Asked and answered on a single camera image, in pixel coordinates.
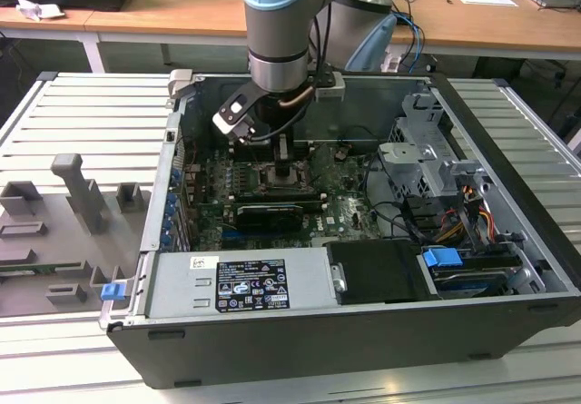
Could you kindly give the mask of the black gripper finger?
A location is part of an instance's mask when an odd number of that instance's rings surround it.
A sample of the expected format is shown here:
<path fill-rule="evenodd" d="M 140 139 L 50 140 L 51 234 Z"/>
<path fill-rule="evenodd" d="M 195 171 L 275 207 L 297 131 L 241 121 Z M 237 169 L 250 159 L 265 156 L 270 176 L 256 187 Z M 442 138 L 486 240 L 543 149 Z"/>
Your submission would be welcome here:
<path fill-rule="evenodd" d="M 292 136 L 281 133 L 272 139 L 275 179 L 279 185 L 288 184 L 291 178 L 291 167 L 294 160 Z"/>

